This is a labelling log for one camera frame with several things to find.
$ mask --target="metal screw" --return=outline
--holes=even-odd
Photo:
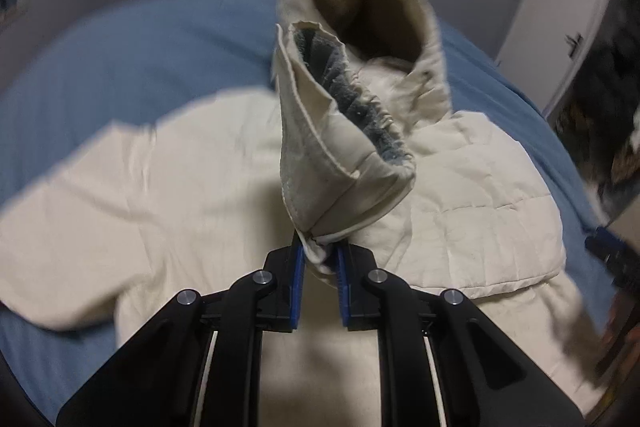
[[[257,284],[268,284],[273,279],[273,274],[267,270],[258,270],[254,272],[254,282]]]
[[[442,296],[449,304],[453,304],[454,306],[460,304],[465,298],[459,290],[446,290]]]
[[[380,268],[376,268],[375,270],[371,270],[367,277],[369,277],[371,282],[380,284],[386,281],[386,272]]]
[[[197,296],[197,293],[193,290],[182,290],[180,293],[178,293],[178,302],[180,304],[188,306],[189,304],[195,302]]]

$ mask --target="bed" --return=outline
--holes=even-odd
[[[99,13],[56,39],[0,100],[0,204],[111,121],[153,124],[221,89],[269,86],[276,0],[142,0]],[[519,141],[562,219],[566,271],[598,329],[614,288],[584,248],[596,219],[568,154],[492,61],[440,22],[455,110],[484,112]],[[54,422],[116,347],[113,323],[54,333],[0,309],[0,351]]]

